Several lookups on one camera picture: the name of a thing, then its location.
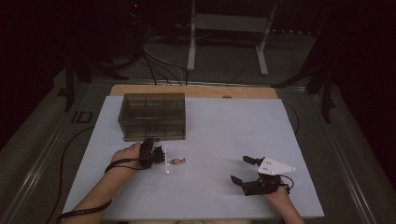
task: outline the gray carpet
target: gray carpet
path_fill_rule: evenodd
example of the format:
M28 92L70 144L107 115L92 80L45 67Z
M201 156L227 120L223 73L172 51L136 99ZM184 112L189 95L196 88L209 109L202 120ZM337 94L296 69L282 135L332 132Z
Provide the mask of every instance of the gray carpet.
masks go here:
M296 75L315 42L307 35L271 35L265 50L269 75L260 75L253 44L237 43L215 46L199 42L196 68L189 73L190 84L240 84L267 86ZM185 39L157 39L147 44L147 50L156 57L185 67L188 41ZM144 59L120 73L130 78L123 83L153 83ZM180 76L174 66L168 69ZM176 79L168 74L176 85ZM306 85L306 79L293 84ZM78 100L72 111L64 112L65 99L56 94L64 87L64 73L55 78L54 90L42 101L30 118L24 122L14 137L0 152L0 216L11 205L22 181L48 144L53 152L35 188L21 204L10 223L45 223L58 195L59 167L62 153L72 137L95 124L105 97L115 83L108 77L97 75L91 84L80 85ZM312 176L325 217L307 219L307 223L393 223L396 220L396 195L382 173L371 149L349 113L339 90L333 87L331 124L326 124L318 114L318 97L307 95L301 88L277 90L285 103L292 127ZM72 123L75 111L92 112L90 123ZM57 136L52 136L57 124L65 120ZM92 130L79 135L68 147L64 157L63 191L54 217L59 215L71 188L79 163L88 144ZM359 206L361 192L362 210ZM277 220L255 220L255 223L277 223Z

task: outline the white tabletop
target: white tabletop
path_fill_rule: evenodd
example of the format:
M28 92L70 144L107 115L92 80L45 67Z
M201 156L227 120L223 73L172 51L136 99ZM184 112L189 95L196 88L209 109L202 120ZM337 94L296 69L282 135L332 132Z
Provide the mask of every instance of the white tabletop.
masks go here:
M64 211L72 210L101 178L123 142L121 96L107 96ZM180 165L139 171L114 198L105 219L256 219L277 214L262 196L245 196L230 175L258 178L243 156L269 157L296 168L290 197L303 217L323 217L314 185L281 100L186 98L186 140L164 141Z

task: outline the person's right arm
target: person's right arm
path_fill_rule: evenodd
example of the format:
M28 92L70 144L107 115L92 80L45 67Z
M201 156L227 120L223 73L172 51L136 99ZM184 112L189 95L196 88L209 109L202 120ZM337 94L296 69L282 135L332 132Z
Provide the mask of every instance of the person's right arm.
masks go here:
M264 194L263 196L282 216L286 224L305 224L303 218L291 202L285 187L279 187L276 192Z

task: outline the dark background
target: dark background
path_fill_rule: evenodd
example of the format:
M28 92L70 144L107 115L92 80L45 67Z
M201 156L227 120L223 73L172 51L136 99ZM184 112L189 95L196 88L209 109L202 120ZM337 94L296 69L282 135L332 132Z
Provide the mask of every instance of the dark background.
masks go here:
M190 22L190 1L133 1L143 22L168 36L176 24ZM96 60L127 52L115 43L129 27L126 1L32 0L0 2L0 76L2 134L0 147L15 133L52 89L52 79L64 69L64 47L72 39ZM257 13L257 1L198 1L205 12ZM396 7L378 1L283 1L273 28L281 35L318 35L305 67L328 60L335 64L333 82L361 126L374 154L396 188Z

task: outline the transparent plastic box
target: transparent plastic box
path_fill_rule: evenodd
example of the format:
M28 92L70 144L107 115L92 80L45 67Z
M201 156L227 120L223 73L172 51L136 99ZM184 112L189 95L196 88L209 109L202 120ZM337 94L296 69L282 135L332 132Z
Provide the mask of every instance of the transparent plastic box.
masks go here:
M127 93L122 101L119 125L126 142L146 138L184 140L184 93Z

